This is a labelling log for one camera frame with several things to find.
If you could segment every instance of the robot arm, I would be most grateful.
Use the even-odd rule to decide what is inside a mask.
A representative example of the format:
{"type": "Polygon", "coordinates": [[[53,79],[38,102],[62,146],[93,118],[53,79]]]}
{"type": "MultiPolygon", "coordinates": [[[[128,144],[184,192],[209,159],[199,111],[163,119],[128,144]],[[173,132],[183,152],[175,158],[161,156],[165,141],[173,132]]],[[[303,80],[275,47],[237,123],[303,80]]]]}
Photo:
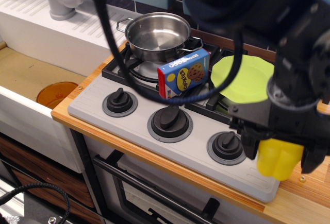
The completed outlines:
{"type": "Polygon", "coordinates": [[[268,100],[231,106],[230,126],[244,151],[256,157],[260,140],[276,138],[304,146],[302,173],[330,155],[330,117],[317,103],[330,93],[328,0],[185,0],[201,27],[221,34],[241,31],[276,47],[268,100]]]}

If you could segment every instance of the wire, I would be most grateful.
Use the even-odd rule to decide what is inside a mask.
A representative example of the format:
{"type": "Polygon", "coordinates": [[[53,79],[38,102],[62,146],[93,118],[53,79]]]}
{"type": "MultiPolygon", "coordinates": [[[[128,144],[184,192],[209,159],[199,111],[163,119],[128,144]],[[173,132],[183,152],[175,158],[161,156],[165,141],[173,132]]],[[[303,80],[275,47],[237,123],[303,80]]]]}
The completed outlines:
{"type": "Polygon", "coordinates": [[[236,32],[234,34],[235,49],[234,49],[233,65],[232,65],[232,68],[230,69],[230,72],[229,72],[229,75],[227,76],[227,78],[218,87],[209,91],[206,94],[194,95],[194,96],[185,97],[185,98],[163,99],[160,95],[151,94],[150,92],[146,91],[145,89],[143,89],[136,83],[136,81],[130,75],[129,69],[127,69],[124,64],[124,60],[118,51],[116,41],[115,41],[115,39],[113,37],[113,33],[111,31],[106,0],[94,0],[94,3],[95,3],[97,14],[100,19],[100,23],[102,25],[106,40],[108,42],[108,45],[110,47],[110,50],[111,50],[114,58],[116,59],[116,61],[118,63],[118,66],[122,70],[129,86],[132,87],[142,97],[145,97],[149,100],[152,100],[152,101],[155,101],[158,103],[162,103],[162,104],[179,105],[179,106],[186,104],[186,103],[198,102],[201,100],[209,99],[210,97],[218,94],[220,91],[223,91],[227,86],[229,86],[240,69],[240,65],[242,62],[242,55],[243,55],[243,39],[242,39],[242,33],[236,32]]]}
{"type": "MultiPolygon", "coordinates": [[[[58,224],[64,224],[65,221],[67,220],[69,213],[70,213],[70,201],[69,201],[69,197],[68,195],[59,187],[53,185],[53,184],[47,184],[47,183],[32,183],[32,184],[26,184],[20,187],[17,187],[15,189],[13,189],[10,192],[7,192],[6,194],[4,194],[3,196],[0,197],[0,205],[5,204],[6,202],[8,202],[10,199],[12,199],[15,195],[26,191],[28,189],[32,189],[32,188],[48,188],[48,189],[53,189],[55,191],[57,191],[58,193],[60,193],[64,200],[65,203],[67,204],[67,209],[65,210],[65,214],[62,218],[62,220],[58,223],[58,224]]],[[[0,223],[6,223],[5,220],[2,218],[0,218],[0,223]]]]}

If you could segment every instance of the oven window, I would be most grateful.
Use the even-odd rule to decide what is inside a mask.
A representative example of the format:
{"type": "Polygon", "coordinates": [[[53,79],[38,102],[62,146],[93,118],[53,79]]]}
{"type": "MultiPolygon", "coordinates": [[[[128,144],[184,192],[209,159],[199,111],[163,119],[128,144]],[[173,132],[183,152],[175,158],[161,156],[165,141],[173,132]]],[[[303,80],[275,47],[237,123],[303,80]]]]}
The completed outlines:
{"type": "Polygon", "coordinates": [[[194,224],[169,207],[163,205],[133,186],[114,178],[117,193],[123,209],[133,211],[149,223],[156,224],[194,224]]]}

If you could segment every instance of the yellow toy pepper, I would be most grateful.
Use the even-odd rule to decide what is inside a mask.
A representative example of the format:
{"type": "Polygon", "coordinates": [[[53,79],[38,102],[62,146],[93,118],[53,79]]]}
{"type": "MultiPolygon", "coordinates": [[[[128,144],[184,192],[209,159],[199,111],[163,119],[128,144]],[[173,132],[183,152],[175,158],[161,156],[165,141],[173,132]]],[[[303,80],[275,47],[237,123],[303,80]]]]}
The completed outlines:
{"type": "Polygon", "coordinates": [[[276,139],[259,143],[257,169],[267,177],[287,180],[301,160],[304,146],[276,139]]]}

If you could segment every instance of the orange bowl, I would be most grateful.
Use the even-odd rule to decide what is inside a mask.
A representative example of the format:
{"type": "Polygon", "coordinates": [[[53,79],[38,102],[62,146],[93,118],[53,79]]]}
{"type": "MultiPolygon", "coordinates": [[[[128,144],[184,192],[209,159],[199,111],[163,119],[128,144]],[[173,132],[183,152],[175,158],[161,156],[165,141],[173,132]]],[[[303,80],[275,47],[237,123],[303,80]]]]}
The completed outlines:
{"type": "Polygon", "coordinates": [[[77,86],[78,84],[68,81],[51,84],[39,92],[37,96],[37,103],[50,109],[54,109],[77,86]]]}

